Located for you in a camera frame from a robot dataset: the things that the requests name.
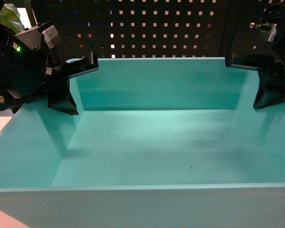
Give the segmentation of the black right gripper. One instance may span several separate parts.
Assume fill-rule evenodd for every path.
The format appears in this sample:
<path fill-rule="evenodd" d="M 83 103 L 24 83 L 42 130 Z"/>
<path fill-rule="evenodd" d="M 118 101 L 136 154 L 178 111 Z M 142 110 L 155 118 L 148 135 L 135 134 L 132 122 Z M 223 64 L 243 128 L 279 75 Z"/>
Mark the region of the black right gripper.
<path fill-rule="evenodd" d="M 253 108 L 259 110 L 285 102 L 285 2 L 266 7 L 259 22 L 275 23 L 277 34 L 272 50 L 276 57 L 229 52 L 225 56 L 226 67 L 258 71 L 259 87 Z"/>

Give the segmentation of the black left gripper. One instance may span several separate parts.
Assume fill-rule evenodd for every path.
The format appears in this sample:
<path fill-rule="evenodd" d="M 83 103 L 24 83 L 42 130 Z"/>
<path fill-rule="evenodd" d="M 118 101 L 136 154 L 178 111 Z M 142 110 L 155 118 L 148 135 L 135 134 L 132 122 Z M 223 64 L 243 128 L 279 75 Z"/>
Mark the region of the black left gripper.
<path fill-rule="evenodd" d="M 49 49 L 44 42 L 42 31 L 52 25 L 39 23 L 15 34 L 0 24 L 0 111 L 17 112 L 24 103 L 42 96 L 40 88 L 46 80 L 58 80 L 50 84 L 48 108 L 79 114 L 69 79 L 98 70 L 98 56 L 90 52 L 89 57 L 63 62 L 56 47 Z"/>

